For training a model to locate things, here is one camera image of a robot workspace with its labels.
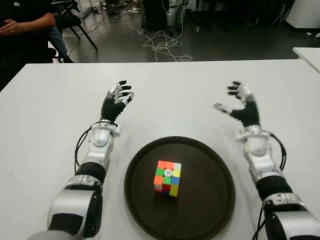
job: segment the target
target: colorful cube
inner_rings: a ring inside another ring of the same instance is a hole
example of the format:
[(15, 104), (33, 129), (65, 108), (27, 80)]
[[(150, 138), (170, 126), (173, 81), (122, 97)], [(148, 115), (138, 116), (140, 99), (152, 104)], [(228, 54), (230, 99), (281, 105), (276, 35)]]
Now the colorful cube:
[(181, 175), (181, 163), (171, 161), (158, 161), (154, 176), (154, 190), (170, 195), (178, 196)]

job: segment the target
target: round tray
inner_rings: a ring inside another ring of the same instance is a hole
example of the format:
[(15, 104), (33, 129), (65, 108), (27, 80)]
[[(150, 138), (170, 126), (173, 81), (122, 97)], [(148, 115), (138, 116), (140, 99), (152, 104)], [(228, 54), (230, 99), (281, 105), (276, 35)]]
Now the round tray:
[[(178, 197), (155, 192), (158, 161), (182, 164)], [(228, 224), (236, 199), (232, 176), (219, 155), (180, 136), (155, 140), (134, 156), (124, 194), (135, 221), (161, 240), (213, 238)]]

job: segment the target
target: white cabinet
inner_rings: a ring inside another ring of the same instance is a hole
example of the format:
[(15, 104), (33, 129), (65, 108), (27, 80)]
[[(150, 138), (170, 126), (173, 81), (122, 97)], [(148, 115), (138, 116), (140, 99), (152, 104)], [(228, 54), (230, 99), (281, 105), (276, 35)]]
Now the white cabinet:
[(92, 9), (92, 0), (76, 0), (80, 10), (80, 16), (84, 17)]

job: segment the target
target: jeans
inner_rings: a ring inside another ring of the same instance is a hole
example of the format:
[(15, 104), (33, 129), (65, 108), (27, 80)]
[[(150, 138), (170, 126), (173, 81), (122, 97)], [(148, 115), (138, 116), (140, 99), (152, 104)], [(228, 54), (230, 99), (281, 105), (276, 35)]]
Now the jeans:
[(53, 42), (54, 47), (57, 48), (57, 51), (59, 52), (59, 54), (61, 54), (63, 58), (67, 58), (68, 50), (56, 26), (54, 26), (50, 32), (50, 40)]

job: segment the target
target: gray floor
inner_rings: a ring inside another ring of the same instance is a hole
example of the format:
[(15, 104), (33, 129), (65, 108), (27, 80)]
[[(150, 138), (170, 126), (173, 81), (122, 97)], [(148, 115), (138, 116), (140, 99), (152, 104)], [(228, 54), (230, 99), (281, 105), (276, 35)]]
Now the gray floor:
[[(70, 31), (63, 34), (70, 58), (76, 63), (133, 63), (155, 62), (155, 53), (142, 47), (147, 40), (129, 26), (139, 29), (141, 15), (134, 16), (123, 11), (119, 18), (89, 13), (83, 25), (98, 47), (91, 46), (84, 35), (78, 40)], [(269, 60), (296, 59), (293, 47), (320, 47), (320, 38), (305, 33), (293, 33), (285, 26), (231, 25), (230, 32), (224, 32), (221, 25), (213, 23), (212, 31), (195, 31), (196, 25), (190, 18), (184, 23), (184, 31), (179, 39), (183, 45), (171, 52), (176, 56), (190, 55), (193, 61), (225, 60)], [(153, 36), (154, 32), (145, 34)], [(161, 55), (159, 62), (174, 62), (170, 56)]]

